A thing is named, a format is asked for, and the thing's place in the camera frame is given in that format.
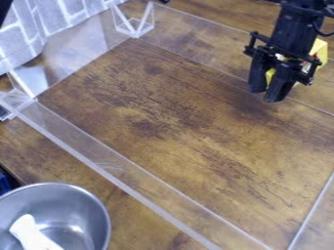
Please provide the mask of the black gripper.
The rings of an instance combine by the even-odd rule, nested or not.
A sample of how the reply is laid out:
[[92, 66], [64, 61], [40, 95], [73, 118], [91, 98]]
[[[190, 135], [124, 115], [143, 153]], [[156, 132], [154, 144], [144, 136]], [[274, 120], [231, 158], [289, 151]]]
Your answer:
[[[325, 19], [323, 3], [282, 3], [271, 36], [258, 31], [250, 34], [244, 54], [251, 57], [250, 91], [266, 90], [266, 71], [275, 69], [265, 94], [265, 100], [277, 103], [285, 100], [297, 81], [307, 85], [315, 69], [321, 66], [309, 52]], [[310, 63], [310, 70], [302, 73], [302, 62]]]

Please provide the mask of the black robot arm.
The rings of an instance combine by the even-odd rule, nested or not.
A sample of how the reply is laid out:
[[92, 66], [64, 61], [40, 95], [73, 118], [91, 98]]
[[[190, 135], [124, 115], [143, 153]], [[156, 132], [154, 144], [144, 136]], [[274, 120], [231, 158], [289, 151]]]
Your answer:
[[[47, 38], [107, 10], [115, 0], [0, 0], [0, 75], [32, 60]], [[334, 0], [274, 0], [281, 12], [270, 36], [254, 31], [250, 91], [270, 103], [285, 100], [295, 84], [309, 85], [322, 61], [309, 53], [323, 20], [334, 19]]]

